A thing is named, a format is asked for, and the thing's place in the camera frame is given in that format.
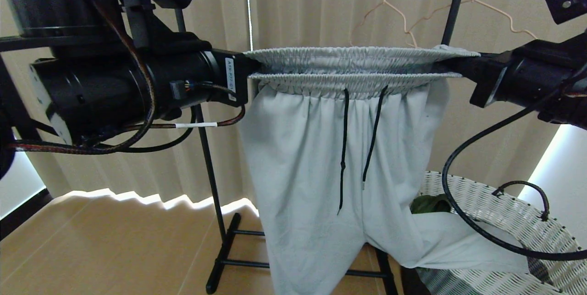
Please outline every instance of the white wicker basket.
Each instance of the white wicker basket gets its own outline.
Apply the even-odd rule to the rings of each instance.
[[[421,195],[443,193],[438,172],[427,172]],[[475,220],[482,220],[510,233],[528,249],[547,252],[580,250],[566,228],[550,217],[543,222],[541,211],[529,203],[495,188],[457,176],[449,176],[453,197]],[[419,268],[418,274],[432,295],[541,295],[587,294],[587,262],[528,260],[532,274],[486,272],[480,270],[432,270]]]

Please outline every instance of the black basket handle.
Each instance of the black basket handle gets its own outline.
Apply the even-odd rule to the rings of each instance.
[[[541,214],[540,218],[545,222],[548,220],[548,214],[550,213],[550,205],[548,203],[548,198],[546,193],[543,191],[542,188],[539,188],[537,185],[532,184],[530,182],[524,182],[524,180],[514,180],[512,182],[507,182],[501,186],[499,186],[495,191],[493,191],[493,195],[495,196],[501,196],[504,194],[504,189],[507,188],[508,186],[514,185],[514,184],[524,184],[526,186],[530,186],[531,188],[537,190],[541,196],[541,198],[543,199],[543,204],[544,204],[544,211],[543,214]]]

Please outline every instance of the clothing rack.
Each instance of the clothing rack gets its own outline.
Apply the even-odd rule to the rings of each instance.
[[[444,27],[444,33],[442,37],[442,44],[449,45],[451,36],[453,34],[454,26],[459,14],[460,3],[462,0],[452,0],[452,4],[449,9],[449,16],[447,18],[446,25]],[[176,9],[176,20],[180,31],[185,31],[185,22],[181,9]],[[73,37],[47,37],[47,38],[21,38],[21,37],[3,37],[0,38],[0,52],[6,52],[10,50],[21,50],[31,49],[44,46],[59,46],[67,44],[79,44],[85,42],[92,44],[92,38],[73,36]],[[0,57],[0,98],[2,105],[8,113],[9,119],[12,121],[13,126],[17,128],[22,139],[41,140],[39,133],[36,128],[36,123],[31,117],[22,102],[22,99],[8,73],[8,69],[4,63],[2,57]],[[198,122],[203,122],[204,117],[200,105],[195,107],[195,115]],[[222,218],[222,211],[220,209],[220,199],[218,197],[218,188],[216,186],[216,177],[214,175],[214,166],[212,165],[212,158],[210,154],[210,146],[208,144],[208,138],[206,135],[205,128],[199,128],[199,136],[203,147],[204,159],[206,168],[208,171],[208,179],[210,181],[210,189],[212,192],[212,198],[214,200],[214,209],[216,211],[216,218],[218,220],[218,227],[220,229],[220,236],[222,239],[222,246],[218,252],[218,256],[214,263],[214,267],[210,273],[210,278],[206,284],[206,291],[208,294],[212,294],[218,288],[222,272],[226,265],[232,266],[243,266],[243,267],[260,267],[268,268],[268,263],[263,262],[252,262],[245,260],[233,260],[229,259],[231,246],[233,244],[235,236],[264,236],[263,232],[240,230],[238,228],[241,222],[241,215],[235,213],[233,216],[228,229],[224,225]],[[388,263],[388,255],[381,250],[376,249],[377,262],[379,263],[378,272],[360,271],[360,270],[348,270],[346,274],[348,276],[358,277],[369,277],[369,278],[381,278],[385,287],[386,294],[396,295],[396,287],[394,284],[393,274]]]

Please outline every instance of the light under curtain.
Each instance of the light under curtain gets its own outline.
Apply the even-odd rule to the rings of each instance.
[[[352,28],[381,0],[193,0],[184,10],[188,31],[209,40],[216,48],[246,51],[288,46],[349,46]],[[420,17],[450,0],[389,0],[400,8],[411,26]],[[581,30],[578,21],[556,26],[543,0],[483,0],[513,15],[517,28],[527,28],[539,38],[561,41]],[[0,0],[0,34],[17,34],[6,0]],[[172,29],[177,29],[172,10],[155,11]],[[413,31],[419,45],[430,48],[440,43],[447,11],[439,11]],[[403,21],[391,9],[379,9],[356,31],[357,46],[403,46],[408,41]],[[497,13],[465,4],[457,20],[452,46],[482,52],[501,52],[529,41],[524,34],[510,33],[508,21]],[[48,57],[48,49],[3,53],[17,89],[32,117],[48,123],[38,108],[27,74],[28,64]],[[461,142],[501,119],[518,107],[496,103],[487,109],[469,105],[474,84],[451,79],[451,100],[444,121],[436,132],[428,168],[440,170],[448,155]],[[226,106],[203,104],[207,120],[233,117]],[[189,118],[184,111],[181,122]],[[527,179],[547,148],[557,126],[526,117],[464,151],[452,172],[497,186],[507,180]],[[158,145],[176,138],[177,130],[152,130],[141,146]],[[58,140],[42,134],[46,140]],[[254,201],[248,168],[235,127],[208,130],[216,182],[223,204],[247,197]],[[166,201],[188,195],[192,201],[210,196],[210,187],[197,132],[166,151],[147,154],[118,153],[108,156],[68,156],[28,153],[52,195],[71,190],[110,188],[115,193],[134,190],[141,196],[159,193]]]

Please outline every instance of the black drawstring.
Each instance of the black drawstring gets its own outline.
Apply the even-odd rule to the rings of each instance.
[[[381,116],[381,106],[383,105],[383,97],[387,92],[388,87],[384,87],[379,95],[379,102],[377,103],[377,115],[375,115],[375,125],[373,126],[373,135],[371,136],[371,147],[369,147],[369,153],[367,154],[367,162],[365,162],[365,169],[363,170],[363,189],[365,189],[365,180],[367,180],[367,169],[369,169],[369,162],[371,162],[371,155],[373,154],[373,148],[375,148],[375,137],[377,136],[377,126],[379,125],[379,117]]]
[[[344,169],[346,168],[344,156],[346,155],[346,135],[349,127],[349,100],[349,90],[344,89],[344,128],[342,130],[342,156],[340,157],[340,202],[336,216],[340,214],[340,209],[342,209],[342,184],[344,182]]]

